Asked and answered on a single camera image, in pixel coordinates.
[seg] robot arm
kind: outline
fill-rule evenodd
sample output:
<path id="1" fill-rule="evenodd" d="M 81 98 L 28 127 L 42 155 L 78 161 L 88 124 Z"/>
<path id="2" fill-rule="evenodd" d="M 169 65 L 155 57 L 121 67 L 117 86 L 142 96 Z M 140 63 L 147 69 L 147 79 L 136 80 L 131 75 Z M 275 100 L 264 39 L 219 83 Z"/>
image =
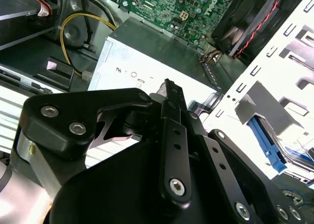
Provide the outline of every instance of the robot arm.
<path id="1" fill-rule="evenodd" d="M 204 130 L 181 87 L 166 80 L 158 93 L 161 102 L 139 89 L 25 102 L 13 149 L 53 199 L 50 223 L 306 223 L 224 132 Z M 89 148 L 132 134 L 141 142 L 86 169 Z"/>

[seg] wire bundle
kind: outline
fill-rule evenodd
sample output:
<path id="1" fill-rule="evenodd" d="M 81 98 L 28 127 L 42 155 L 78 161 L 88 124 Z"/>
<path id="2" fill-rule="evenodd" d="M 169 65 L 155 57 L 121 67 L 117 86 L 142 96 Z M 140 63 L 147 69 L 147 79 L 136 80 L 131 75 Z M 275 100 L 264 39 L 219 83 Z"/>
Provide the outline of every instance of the wire bundle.
<path id="1" fill-rule="evenodd" d="M 112 23 L 114 26 L 117 26 L 112 13 L 100 0 L 89 0 L 89 1 L 95 4 L 96 6 L 98 6 L 105 13 L 110 23 Z"/>
<path id="2" fill-rule="evenodd" d="M 246 49 L 250 42 L 253 40 L 254 36 L 256 35 L 257 31 L 259 31 L 259 29 L 261 28 L 261 26 L 268 21 L 270 15 L 272 14 L 272 12 L 277 8 L 278 4 L 279 4 L 280 0 L 276 0 L 272 9 L 270 10 L 270 12 L 267 14 L 266 18 L 257 26 L 257 28 L 253 31 L 250 39 L 246 42 L 246 44 L 243 46 L 243 48 L 240 49 L 240 51 L 234 55 L 234 58 L 236 58 L 238 55 L 240 55 L 244 49 Z"/>
<path id="3" fill-rule="evenodd" d="M 219 50 L 214 50 L 214 51 L 211 51 L 209 53 L 205 53 L 202 57 L 201 57 L 201 61 L 200 63 L 209 63 L 216 55 L 222 55 L 222 52 L 219 51 Z"/>
<path id="4" fill-rule="evenodd" d="M 82 72 L 79 71 L 78 69 L 75 68 L 75 66 L 73 65 L 66 49 L 65 49 L 65 44 L 64 44 L 64 37 L 63 37 L 63 34 L 64 34 L 64 28 L 65 26 L 67 25 L 67 23 L 72 20 L 73 18 L 75 17 L 80 17 L 80 16 L 84 16 L 84 17 L 90 17 L 90 18 L 94 18 L 98 21 L 101 21 L 103 22 L 106 26 L 108 26 L 111 30 L 115 30 L 116 29 L 116 26 L 114 26 L 113 24 L 111 24 L 109 21 L 106 21 L 105 19 L 103 18 L 100 18 L 92 13 L 89 13 L 89 12 L 85 12 L 85 11 L 77 11 L 77 12 L 74 12 L 72 14 L 70 14 L 62 23 L 61 27 L 60 27 L 60 42 L 61 42 L 61 47 L 62 47 L 62 51 L 63 51 L 63 54 L 65 56 L 65 59 L 67 61 L 68 64 L 70 64 L 73 69 L 75 70 L 75 73 L 78 74 L 78 75 L 82 75 Z"/>
<path id="5" fill-rule="evenodd" d="M 43 0 L 36 0 L 36 1 L 39 2 L 41 5 L 43 5 L 49 11 L 50 15 L 52 14 L 52 8 L 47 2 Z"/>

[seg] motherboard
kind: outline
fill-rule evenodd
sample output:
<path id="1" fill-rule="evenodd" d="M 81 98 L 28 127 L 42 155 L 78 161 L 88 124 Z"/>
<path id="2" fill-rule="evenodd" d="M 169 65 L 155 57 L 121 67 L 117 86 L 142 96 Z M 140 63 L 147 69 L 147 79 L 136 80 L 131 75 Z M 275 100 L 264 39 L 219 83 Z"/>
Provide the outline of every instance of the motherboard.
<path id="1" fill-rule="evenodd" d="M 206 50 L 233 0 L 113 0 L 161 29 Z"/>

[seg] capacitor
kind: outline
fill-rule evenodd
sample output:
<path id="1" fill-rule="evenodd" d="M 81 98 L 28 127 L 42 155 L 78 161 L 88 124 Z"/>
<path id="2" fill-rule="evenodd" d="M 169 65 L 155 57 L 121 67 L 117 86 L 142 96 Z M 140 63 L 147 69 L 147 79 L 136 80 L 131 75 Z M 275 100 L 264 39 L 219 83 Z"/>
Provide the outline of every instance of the capacitor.
<path id="1" fill-rule="evenodd" d="M 195 9 L 195 13 L 196 13 L 196 14 L 201 14 L 201 13 L 202 13 L 201 8 L 196 8 L 196 9 Z"/>
<path id="2" fill-rule="evenodd" d="M 205 3 L 207 3 L 208 2 L 208 0 L 201 0 L 201 3 L 202 4 L 205 4 Z"/>

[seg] black fan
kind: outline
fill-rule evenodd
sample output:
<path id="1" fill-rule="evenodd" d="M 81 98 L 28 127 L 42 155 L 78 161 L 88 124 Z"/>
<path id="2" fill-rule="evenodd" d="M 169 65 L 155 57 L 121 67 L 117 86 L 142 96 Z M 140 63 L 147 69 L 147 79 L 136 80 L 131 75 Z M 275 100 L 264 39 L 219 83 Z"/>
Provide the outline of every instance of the black fan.
<path id="1" fill-rule="evenodd" d="M 212 33 L 216 47 L 233 56 L 247 36 L 263 22 L 275 0 L 234 0 Z"/>

